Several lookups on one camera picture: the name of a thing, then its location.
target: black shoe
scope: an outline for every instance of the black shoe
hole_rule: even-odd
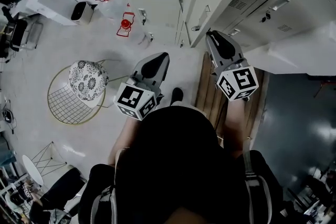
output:
[[[175,88],[172,93],[172,100],[170,101],[170,105],[172,105],[176,101],[182,101],[182,100],[183,100],[183,91],[180,88]]]

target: black chair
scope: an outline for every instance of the black chair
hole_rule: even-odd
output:
[[[37,43],[39,40],[39,36],[41,35],[42,29],[43,29],[43,24],[39,23],[39,22],[34,22],[31,25],[30,30],[27,30],[27,26],[28,26],[28,22],[23,20],[23,19],[14,19],[11,14],[9,13],[9,9],[6,7],[2,7],[2,11],[4,13],[4,16],[7,18],[8,20],[8,24],[6,26],[5,31],[7,31],[8,33],[6,33],[6,35],[10,36],[10,40],[9,40],[9,46],[11,47],[12,50],[14,51],[19,51],[20,49],[26,49],[26,50],[33,50],[36,49],[37,47]],[[22,44],[27,44],[28,39],[29,39],[29,35],[31,33],[31,30],[33,28],[33,26],[37,24],[37,25],[41,25],[41,31],[38,35],[38,38],[36,39],[36,44],[34,48],[27,48],[25,46],[21,46]],[[27,38],[26,41],[22,43],[22,39],[24,34],[27,33]]]

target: floral cushion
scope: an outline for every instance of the floral cushion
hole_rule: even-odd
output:
[[[77,61],[70,67],[69,82],[72,91],[80,100],[92,101],[102,94],[109,82],[109,76],[98,63]]]

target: wire chair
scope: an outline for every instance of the wire chair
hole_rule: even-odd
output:
[[[98,61],[97,63],[103,64],[106,60]],[[71,90],[69,83],[69,68],[64,67],[52,79],[47,94],[47,101],[52,115],[61,123],[67,125],[79,125],[88,122],[101,108],[108,108],[104,106],[106,96],[106,89],[101,94],[100,100],[96,107],[90,108],[82,102]],[[119,77],[109,80],[116,81],[127,78],[128,76]]]

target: floor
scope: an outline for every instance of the floor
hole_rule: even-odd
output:
[[[264,114],[253,149],[259,150],[284,195],[301,190],[308,175],[320,174],[335,160],[336,91],[305,74],[270,75]]]
[[[53,118],[47,104],[47,90],[54,75],[77,60],[111,59],[110,78],[129,75],[144,57],[166,51],[170,66],[161,85],[165,95],[160,107],[167,106],[173,88],[184,91],[184,101],[193,104],[196,98],[203,53],[177,45],[150,43],[141,48],[116,39],[118,26],[97,10],[87,26],[62,26],[43,19],[44,29],[34,51],[20,51],[5,65],[1,74],[2,98],[11,100],[17,121],[15,134],[6,137],[22,161],[22,155],[34,157],[54,141],[61,158],[77,167],[88,178],[93,165],[105,163],[126,117],[115,106],[101,111],[89,122],[67,126]],[[44,178],[49,188],[61,171]]]

